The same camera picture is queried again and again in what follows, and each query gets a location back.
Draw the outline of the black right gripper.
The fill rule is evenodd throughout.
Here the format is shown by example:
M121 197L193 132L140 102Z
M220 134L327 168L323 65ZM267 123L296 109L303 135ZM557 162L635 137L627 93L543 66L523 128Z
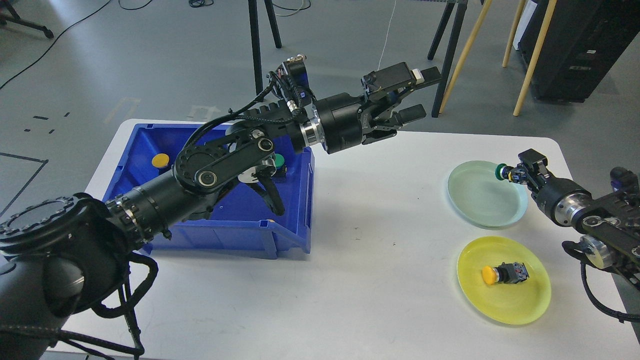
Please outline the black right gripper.
M592 202L592 194L569 178L550 177L547 157L532 148L519 153L518 158L522 170L511 170L510 182L525 185L537 207L554 224L574 227L578 212Z

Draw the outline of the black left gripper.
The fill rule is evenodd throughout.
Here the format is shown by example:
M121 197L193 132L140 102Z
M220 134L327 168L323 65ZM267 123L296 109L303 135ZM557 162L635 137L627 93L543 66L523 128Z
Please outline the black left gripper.
M400 103L409 93L439 84L442 75L434 66L411 69L400 62L364 75L361 84L364 96L350 96L343 92L314 102L314 115L323 132L323 148L328 154L361 144L372 144L395 137L398 130L426 117L422 104L400 111L386 111L370 122L370 131L363 133L361 112L366 101L371 103Z

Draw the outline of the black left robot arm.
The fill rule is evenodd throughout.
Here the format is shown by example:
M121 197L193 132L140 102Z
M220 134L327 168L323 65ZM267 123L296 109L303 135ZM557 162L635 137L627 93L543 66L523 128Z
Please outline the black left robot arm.
M170 227L208 218L244 183L275 215L285 205L272 180L275 139L295 151L329 154L394 137L426 116L422 105L395 111L418 89L439 84L437 67L405 62L364 75L363 94L317 99L304 55L270 71L269 84L241 109L195 130L169 171L103 202L87 193L44 200L1 224L1 358L38 360L58 342L94 356L102 347L144 353L135 306L158 275L138 251Z

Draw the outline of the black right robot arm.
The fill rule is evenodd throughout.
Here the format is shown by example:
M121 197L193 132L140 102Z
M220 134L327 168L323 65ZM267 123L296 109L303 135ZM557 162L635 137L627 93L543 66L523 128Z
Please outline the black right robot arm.
M562 247L579 260L582 284L594 307L620 322L638 322L637 314L610 309L590 289L586 267L622 276L639 288L639 178L624 167L610 171L612 191L600 198L570 178L556 177L547 158L534 149L519 154L519 164L499 164L495 177L524 184L544 215L560 227L574 228L579 242L564 241Z

